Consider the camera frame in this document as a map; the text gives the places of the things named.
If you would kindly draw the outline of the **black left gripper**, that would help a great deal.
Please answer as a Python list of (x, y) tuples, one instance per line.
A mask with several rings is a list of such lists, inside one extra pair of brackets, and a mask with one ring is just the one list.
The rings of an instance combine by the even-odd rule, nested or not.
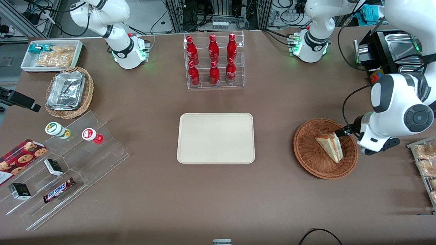
[(346, 137), (350, 134), (354, 134), (356, 137), (360, 136), (361, 132), (361, 121), (363, 116), (358, 116), (355, 118), (353, 125), (345, 126), (335, 131), (337, 137)]

